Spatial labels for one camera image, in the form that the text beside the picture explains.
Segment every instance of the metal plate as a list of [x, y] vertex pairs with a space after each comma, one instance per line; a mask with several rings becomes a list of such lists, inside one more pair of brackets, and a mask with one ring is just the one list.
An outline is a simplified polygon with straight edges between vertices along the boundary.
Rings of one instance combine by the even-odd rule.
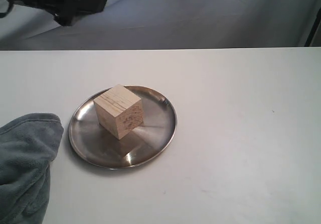
[[147, 87], [127, 86], [142, 99], [143, 123], [123, 137], [115, 138], [102, 127], [93, 99], [86, 100], [74, 113], [69, 124], [69, 140], [85, 161], [108, 169], [135, 167], [159, 155], [171, 142], [177, 118], [172, 104], [159, 92]]

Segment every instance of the plate rim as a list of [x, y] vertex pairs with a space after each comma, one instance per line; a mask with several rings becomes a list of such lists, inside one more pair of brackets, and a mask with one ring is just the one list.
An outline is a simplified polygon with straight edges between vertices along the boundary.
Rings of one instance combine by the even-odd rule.
[[155, 159], [157, 156], [159, 156], [169, 145], [170, 143], [172, 142], [173, 138], [174, 138], [174, 135], [176, 133], [176, 130], [177, 130], [177, 115], [176, 115], [176, 111], [175, 111], [175, 108], [174, 106], [172, 105], [172, 103], [168, 100], [167, 97], [165, 97], [162, 93], [152, 89], [152, 88], [149, 88], [149, 87], [145, 87], [145, 86], [138, 86], [138, 85], [125, 85], [124, 87], [143, 87], [143, 88], [146, 88], [146, 89], [149, 89], [149, 90], [152, 90], [152, 91], [155, 91], [157, 93], [159, 93], [160, 95], [162, 95], [168, 102], [168, 104], [171, 106], [172, 110], [173, 110], [173, 113], [174, 113], [174, 117], [175, 117], [175, 127], [174, 127], [174, 131], [173, 131], [173, 134], [171, 136], [171, 138], [169, 139], [169, 141], [167, 142], [167, 144], [159, 151], [157, 152], [155, 155], [153, 155], [152, 157], [150, 157], [149, 159], [143, 161], [143, 162], [140, 162], [140, 163], [137, 163], [135, 165], [130, 165], [130, 166], [124, 166], [124, 167], [107, 167], [107, 166], [103, 166], [103, 165], [98, 165], [98, 164], [95, 164], [95, 163], [92, 163], [91, 161], [89, 161], [88, 159], [86, 159], [85, 156], [83, 156], [83, 154], [81, 152], [79, 152], [74, 144], [74, 142], [72, 141], [72, 136], [71, 136], [71, 123], [73, 122], [73, 120], [75, 119], [75, 116], [76, 116], [76, 113], [78, 112], [78, 110], [85, 104], [87, 103], [93, 96], [95, 95], [98, 95], [98, 94], [103, 94], [104, 92], [108, 91], [111, 89], [110, 88], [107, 88], [105, 90], [102, 90], [102, 91], [99, 91], [93, 95], [91, 95], [89, 98], [87, 98], [85, 101], [83, 101], [79, 107], [74, 111], [74, 113], [72, 114], [72, 117], [70, 118], [70, 121], [69, 121], [69, 125], [68, 125], [68, 139], [69, 139], [69, 144], [71, 145], [72, 149], [74, 150], [74, 152], [81, 158], [83, 159], [84, 161], [86, 161], [87, 163], [91, 164], [91, 165], [94, 165], [94, 166], [98, 166], [98, 167], [101, 167], [101, 168], [105, 168], [105, 169], [109, 169], [109, 170], [119, 170], [119, 169], [129, 169], [129, 168], [134, 168], [134, 167], [137, 167], [137, 166], [140, 166], [140, 165], [143, 165], [143, 164], [146, 164], [147, 162]]

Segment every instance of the gray towel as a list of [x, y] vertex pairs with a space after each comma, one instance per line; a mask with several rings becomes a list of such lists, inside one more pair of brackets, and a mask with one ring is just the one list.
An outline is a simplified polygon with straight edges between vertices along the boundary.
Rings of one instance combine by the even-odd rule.
[[49, 201], [49, 164], [62, 133], [53, 114], [22, 116], [0, 128], [0, 224], [42, 223]]

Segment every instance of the wooden block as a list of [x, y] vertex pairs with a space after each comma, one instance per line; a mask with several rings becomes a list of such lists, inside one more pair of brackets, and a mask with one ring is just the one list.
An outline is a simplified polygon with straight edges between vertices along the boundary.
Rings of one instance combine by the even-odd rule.
[[141, 98], [117, 85], [94, 99], [99, 123], [119, 140], [143, 121]]

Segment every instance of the table surface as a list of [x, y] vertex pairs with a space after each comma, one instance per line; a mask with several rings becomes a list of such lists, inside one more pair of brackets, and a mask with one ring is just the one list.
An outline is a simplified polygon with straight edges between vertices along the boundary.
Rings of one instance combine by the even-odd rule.
[[[0, 124], [51, 112], [65, 128], [44, 224], [319, 224], [321, 48], [0, 57]], [[118, 83], [163, 93], [178, 129], [155, 160], [110, 171], [78, 158], [67, 132], [86, 98]]]

